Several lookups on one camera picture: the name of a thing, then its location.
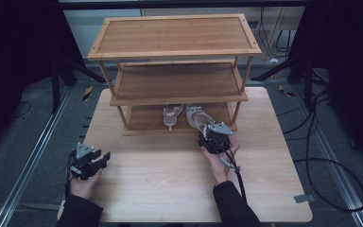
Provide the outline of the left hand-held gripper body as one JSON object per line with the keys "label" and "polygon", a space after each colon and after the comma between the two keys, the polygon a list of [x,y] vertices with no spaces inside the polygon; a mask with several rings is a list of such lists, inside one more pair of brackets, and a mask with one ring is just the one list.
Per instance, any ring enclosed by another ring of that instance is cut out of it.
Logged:
{"label": "left hand-held gripper body", "polygon": [[101,168],[95,168],[95,160],[90,160],[88,154],[91,151],[96,151],[93,146],[77,143],[76,148],[70,153],[69,168],[73,174],[81,180],[88,180],[93,177]]}

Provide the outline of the black curtain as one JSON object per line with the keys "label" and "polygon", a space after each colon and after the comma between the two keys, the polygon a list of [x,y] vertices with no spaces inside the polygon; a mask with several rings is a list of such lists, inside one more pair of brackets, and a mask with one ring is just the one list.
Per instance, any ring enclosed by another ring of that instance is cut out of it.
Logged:
{"label": "black curtain", "polygon": [[363,148],[363,0],[319,0],[305,7],[293,49],[329,72],[329,94]]}
{"label": "black curtain", "polygon": [[60,0],[0,0],[0,131],[27,85],[48,78],[51,63],[84,63]]}

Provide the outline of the yellow black floor tape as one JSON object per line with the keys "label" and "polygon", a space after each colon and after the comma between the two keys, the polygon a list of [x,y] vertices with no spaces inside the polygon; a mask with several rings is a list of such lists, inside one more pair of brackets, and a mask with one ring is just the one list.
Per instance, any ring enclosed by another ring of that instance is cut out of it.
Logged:
{"label": "yellow black floor tape", "polygon": [[85,90],[85,92],[84,92],[84,95],[83,95],[83,97],[82,97],[82,101],[86,101],[86,100],[88,100],[88,98],[89,98],[89,96],[90,96],[90,94],[91,94],[91,92],[93,91],[93,86],[92,85],[90,85],[90,86],[88,86],[87,88],[86,88],[86,90]]}
{"label": "yellow black floor tape", "polygon": [[295,94],[292,92],[287,92],[282,84],[278,85],[278,90],[281,94],[288,96],[288,97],[294,97]]}

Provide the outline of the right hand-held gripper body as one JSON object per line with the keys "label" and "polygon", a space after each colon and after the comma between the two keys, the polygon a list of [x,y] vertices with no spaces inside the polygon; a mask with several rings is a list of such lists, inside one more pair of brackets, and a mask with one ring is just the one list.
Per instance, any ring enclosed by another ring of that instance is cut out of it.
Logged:
{"label": "right hand-held gripper body", "polygon": [[199,146],[205,147],[211,154],[220,154],[231,147],[232,130],[224,123],[205,125],[199,134]]}

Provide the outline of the grey tape strip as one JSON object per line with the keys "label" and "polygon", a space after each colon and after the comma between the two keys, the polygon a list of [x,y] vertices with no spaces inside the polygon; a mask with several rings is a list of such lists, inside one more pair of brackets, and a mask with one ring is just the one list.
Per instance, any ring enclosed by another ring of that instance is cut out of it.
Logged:
{"label": "grey tape strip", "polygon": [[301,194],[294,197],[294,200],[296,203],[302,203],[302,202],[313,202],[316,200],[315,196],[310,194]]}

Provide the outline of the black metal stand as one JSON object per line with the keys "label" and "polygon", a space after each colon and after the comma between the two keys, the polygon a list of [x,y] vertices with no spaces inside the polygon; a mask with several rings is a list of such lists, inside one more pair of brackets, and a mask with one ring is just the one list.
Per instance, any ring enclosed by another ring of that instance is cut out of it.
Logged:
{"label": "black metal stand", "polygon": [[74,86],[77,81],[76,76],[73,74],[74,70],[79,71],[97,82],[103,83],[105,81],[103,77],[89,70],[85,65],[72,61],[62,52],[58,52],[54,56],[50,68],[53,97],[52,113],[55,113],[61,104],[60,79],[64,81],[66,86]]}
{"label": "black metal stand", "polygon": [[290,69],[290,73],[287,77],[289,83],[296,83],[301,78],[304,78],[303,101],[305,106],[308,109],[311,109],[313,106],[312,85],[314,67],[311,60],[311,54],[308,49],[300,49],[291,53],[287,60],[271,68],[266,73],[252,78],[252,80],[266,80],[286,68]]}

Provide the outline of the aluminium floor rail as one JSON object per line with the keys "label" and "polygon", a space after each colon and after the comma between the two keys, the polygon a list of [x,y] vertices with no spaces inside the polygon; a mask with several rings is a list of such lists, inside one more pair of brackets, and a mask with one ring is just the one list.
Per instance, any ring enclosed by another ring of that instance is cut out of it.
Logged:
{"label": "aluminium floor rail", "polygon": [[23,197],[26,187],[28,186],[31,177],[41,160],[43,152],[52,136],[52,133],[61,118],[63,110],[68,103],[68,99],[72,91],[72,87],[64,88],[63,94],[60,97],[58,109],[48,118],[48,121],[43,128],[43,132],[41,133],[36,145],[29,155],[19,177],[16,180],[15,185],[10,190],[9,195],[5,199],[5,202],[0,206],[0,227],[8,226],[12,215],[19,205],[20,199]]}
{"label": "aluminium floor rail", "polygon": [[[309,126],[305,136],[304,157],[295,162],[304,162],[307,181],[319,199],[323,200],[333,209],[349,214],[354,220],[356,227],[363,227],[363,184],[347,166],[338,161],[321,127],[318,125],[316,108],[318,98],[321,96],[323,96],[323,92],[312,97],[313,106],[311,109],[305,106],[303,97],[298,97],[299,103],[302,104],[303,111],[309,121]],[[311,138],[316,139],[320,148],[321,157],[310,156]],[[327,199],[314,186],[310,173],[310,165],[315,162],[327,164],[332,179],[337,185],[338,192],[344,201],[343,205],[337,205],[331,199]]]}

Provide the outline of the person's right hand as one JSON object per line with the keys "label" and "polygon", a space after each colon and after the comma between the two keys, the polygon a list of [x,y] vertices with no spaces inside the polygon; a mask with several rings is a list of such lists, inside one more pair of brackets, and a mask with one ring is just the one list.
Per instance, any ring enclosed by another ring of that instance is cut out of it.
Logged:
{"label": "person's right hand", "polygon": [[212,174],[215,179],[215,185],[228,181],[229,167],[225,165],[225,162],[231,164],[234,161],[234,156],[239,150],[240,146],[229,137],[231,147],[219,155],[211,154],[205,147],[201,147],[203,155],[209,160]]}

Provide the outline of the person's left hand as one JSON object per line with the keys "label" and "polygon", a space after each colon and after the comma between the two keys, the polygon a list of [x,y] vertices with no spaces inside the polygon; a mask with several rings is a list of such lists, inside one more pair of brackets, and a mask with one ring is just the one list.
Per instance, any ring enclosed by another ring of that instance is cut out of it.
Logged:
{"label": "person's left hand", "polygon": [[97,173],[88,180],[81,180],[75,175],[71,175],[69,186],[70,193],[74,196],[89,200],[93,195],[95,186],[98,183],[102,172],[103,170],[99,169]]}

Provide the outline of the wooden shoe rack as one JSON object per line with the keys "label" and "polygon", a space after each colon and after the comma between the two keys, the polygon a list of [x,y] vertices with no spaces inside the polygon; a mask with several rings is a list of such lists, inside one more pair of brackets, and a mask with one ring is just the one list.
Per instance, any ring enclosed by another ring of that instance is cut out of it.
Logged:
{"label": "wooden shoe rack", "polygon": [[163,108],[178,104],[197,104],[234,129],[248,98],[238,60],[260,52],[242,14],[146,16],[106,19],[88,58],[115,61],[110,103],[123,133],[137,135],[168,132]]}

